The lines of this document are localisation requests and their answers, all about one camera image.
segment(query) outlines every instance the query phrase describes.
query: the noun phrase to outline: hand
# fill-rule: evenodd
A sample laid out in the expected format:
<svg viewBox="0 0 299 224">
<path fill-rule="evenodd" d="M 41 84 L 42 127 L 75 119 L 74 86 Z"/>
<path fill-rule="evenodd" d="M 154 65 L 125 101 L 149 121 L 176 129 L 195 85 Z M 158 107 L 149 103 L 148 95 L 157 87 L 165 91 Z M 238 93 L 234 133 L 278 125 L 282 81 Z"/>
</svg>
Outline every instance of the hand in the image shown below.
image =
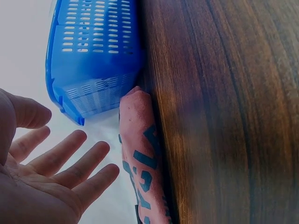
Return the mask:
<svg viewBox="0 0 299 224">
<path fill-rule="evenodd" d="M 73 224 L 116 179 L 110 164 L 87 180 L 109 151 L 99 142 L 78 162 L 56 174 L 86 140 L 75 131 L 50 151 L 21 165 L 50 130 L 51 112 L 37 102 L 0 89 L 0 223 Z M 17 127 L 35 130 L 12 142 Z"/>
</svg>

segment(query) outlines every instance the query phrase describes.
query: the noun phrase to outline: finger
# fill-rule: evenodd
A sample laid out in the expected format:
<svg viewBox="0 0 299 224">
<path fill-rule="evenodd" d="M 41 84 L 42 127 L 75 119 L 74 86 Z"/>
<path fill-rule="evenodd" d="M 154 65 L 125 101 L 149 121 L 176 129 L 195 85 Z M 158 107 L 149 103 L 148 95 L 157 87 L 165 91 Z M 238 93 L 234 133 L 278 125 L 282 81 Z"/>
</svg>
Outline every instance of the finger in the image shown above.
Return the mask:
<svg viewBox="0 0 299 224">
<path fill-rule="evenodd" d="M 40 128 L 51 119 L 51 111 L 33 99 L 5 92 L 14 106 L 17 127 Z"/>
<path fill-rule="evenodd" d="M 27 166 L 43 176 L 54 175 L 85 140 L 86 134 L 81 130 L 76 130 L 50 151 L 28 163 Z"/>
<path fill-rule="evenodd" d="M 108 152 L 109 145 L 106 142 L 98 142 L 78 162 L 67 170 L 56 174 L 52 179 L 56 183 L 72 189 L 89 177 Z"/>
<path fill-rule="evenodd" d="M 81 201 L 83 211 L 115 181 L 119 172 L 120 170 L 116 165 L 109 164 L 95 176 L 73 188 L 74 193 L 78 195 Z"/>
<path fill-rule="evenodd" d="M 10 154 L 17 162 L 22 162 L 35 147 L 41 144 L 50 134 L 50 129 L 44 126 L 35 129 L 13 141 L 9 149 Z"/>
<path fill-rule="evenodd" d="M 0 89 L 0 163 L 4 165 L 16 127 L 39 128 L 51 118 L 51 111 L 34 100 L 16 97 Z"/>
</svg>

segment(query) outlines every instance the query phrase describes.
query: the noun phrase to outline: white background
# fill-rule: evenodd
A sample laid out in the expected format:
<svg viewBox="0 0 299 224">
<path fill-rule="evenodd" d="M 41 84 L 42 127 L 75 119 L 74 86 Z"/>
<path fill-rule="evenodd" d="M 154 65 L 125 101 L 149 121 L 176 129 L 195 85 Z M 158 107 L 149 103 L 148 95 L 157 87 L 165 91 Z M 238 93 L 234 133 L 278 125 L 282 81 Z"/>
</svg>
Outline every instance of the white background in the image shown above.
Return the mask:
<svg viewBox="0 0 299 224">
<path fill-rule="evenodd" d="M 0 0 L 0 88 L 33 98 L 51 109 L 53 114 L 48 124 L 50 137 L 25 162 L 46 152 L 76 129 L 86 131 L 88 139 L 63 169 L 77 161 L 95 142 L 107 141 L 111 151 L 95 172 L 108 163 L 116 163 L 121 173 L 85 212 L 80 223 L 134 224 L 136 199 L 128 174 L 122 169 L 118 110 L 89 119 L 84 127 L 79 127 L 62 115 L 48 97 L 44 64 L 52 18 L 51 6 L 54 4 L 52 0 Z M 26 129 L 19 129 L 16 137 L 26 132 Z"/>
</svg>

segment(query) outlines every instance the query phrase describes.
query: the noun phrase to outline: blue plastic basket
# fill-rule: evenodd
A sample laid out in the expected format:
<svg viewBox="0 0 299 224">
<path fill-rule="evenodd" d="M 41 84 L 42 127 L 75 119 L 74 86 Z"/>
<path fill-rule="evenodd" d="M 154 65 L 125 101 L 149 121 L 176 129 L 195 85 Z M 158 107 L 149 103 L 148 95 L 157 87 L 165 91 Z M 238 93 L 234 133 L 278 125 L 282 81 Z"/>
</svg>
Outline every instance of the blue plastic basket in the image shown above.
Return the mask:
<svg viewBox="0 0 299 224">
<path fill-rule="evenodd" d="M 114 109 L 143 65 L 135 0 L 58 0 L 46 58 L 51 100 L 79 125 Z"/>
</svg>

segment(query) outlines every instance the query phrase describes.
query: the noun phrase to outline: wooden surface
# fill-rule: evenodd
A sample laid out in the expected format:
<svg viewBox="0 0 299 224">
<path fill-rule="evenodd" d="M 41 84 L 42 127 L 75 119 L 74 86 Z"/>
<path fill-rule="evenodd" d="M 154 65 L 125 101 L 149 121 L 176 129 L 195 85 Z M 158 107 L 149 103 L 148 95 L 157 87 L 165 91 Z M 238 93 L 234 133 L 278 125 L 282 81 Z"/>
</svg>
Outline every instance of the wooden surface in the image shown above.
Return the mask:
<svg viewBox="0 0 299 224">
<path fill-rule="evenodd" d="M 299 1 L 140 4 L 173 217 L 299 223 Z"/>
</svg>

